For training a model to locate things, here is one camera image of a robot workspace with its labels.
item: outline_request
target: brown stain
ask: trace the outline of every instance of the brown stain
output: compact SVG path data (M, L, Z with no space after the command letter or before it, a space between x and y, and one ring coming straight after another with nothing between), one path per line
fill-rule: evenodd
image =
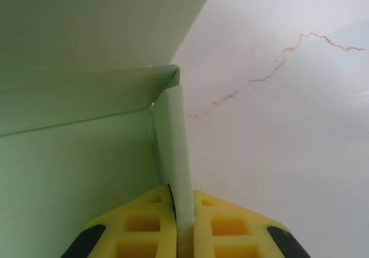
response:
M357 48L357 47L344 47L342 45L339 45L339 44L336 44L334 42L332 42L327 36L325 35L319 35L317 33L314 33L314 32L310 32L309 34L305 35L305 34L300 34L299 35L299 38L298 38L298 42L295 46L292 46L292 47L286 47L284 48L282 51L281 51L281 56L282 56L282 61L281 63L279 63L274 69L273 71L265 76L264 78L257 78L257 79L249 79L248 80L248 83L251 83L251 82L262 82L262 81L266 81L268 80L269 78L271 78L272 76L275 75L275 73L283 67L283 65L286 63L286 58L285 58L285 54L288 53L288 52L292 52L294 50L296 50L302 43L303 41L303 38L307 38L307 37L317 37L317 38L320 38L320 39L324 39L329 45L332 45L332 46L335 46L337 48L340 48L346 52L349 52L349 51L366 51L366 49L364 48Z
M320 39L324 39L325 42L327 42L329 45L332 45L334 47L337 47L337 48L340 48L346 52L349 52L349 51L366 51L365 48L357 48L357 47L344 47L342 45L339 45L339 44L336 44L334 42L332 42L327 36L325 35L319 35L317 33L314 33L314 32L310 32L308 34L300 34L299 35L299 38L298 38L298 42L296 43L296 45L292 46L292 47L286 47L284 48L282 51L281 51L281 56L282 56L282 61L281 63L279 63L274 69L273 71L263 77L263 78L257 78L257 79L249 79L247 81L248 84L252 83L252 82L265 82L267 81L269 78L272 78L276 72L283 67L283 65L285 65L286 63L286 54L289 53L289 52L292 52L294 50L296 50L302 43L303 39L304 38L309 38L309 37L317 37L317 38L320 38ZM209 106L209 108L206 110L206 112L204 114L192 114L192 115L188 115L189 118L201 118L201 117L205 117L207 116L208 114L211 113L211 111L214 109L214 107L216 106L221 106L222 104L226 103L227 101L229 101L230 99L236 97L240 92L237 91L237 90L234 90L232 93L230 94L227 94L225 95L220 101L213 101L212 104Z

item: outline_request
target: cardboard edge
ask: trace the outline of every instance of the cardboard edge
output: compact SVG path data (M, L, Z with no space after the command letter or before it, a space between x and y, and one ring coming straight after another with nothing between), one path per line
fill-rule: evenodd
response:
M164 90L152 106L152 112L160 155L158 172L171 186L176 210L177 254L179 258L192 257L194 204L182 86Z

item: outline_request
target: yellow foam block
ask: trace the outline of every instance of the yellow foam block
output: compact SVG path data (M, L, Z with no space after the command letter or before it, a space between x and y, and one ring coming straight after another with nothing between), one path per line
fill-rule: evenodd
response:
M88 258L175 258L176 222L168 186L92 220L106 227Z
M195 258L284 258L267 231L281 223L201 191L194 207Z

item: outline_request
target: green cardboard box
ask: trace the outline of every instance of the green cardboard box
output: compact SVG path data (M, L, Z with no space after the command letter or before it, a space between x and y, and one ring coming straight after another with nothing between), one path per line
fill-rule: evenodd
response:
M206 0L1 0L0 257L59 257L83 226L170 183L193 223L179 69Z

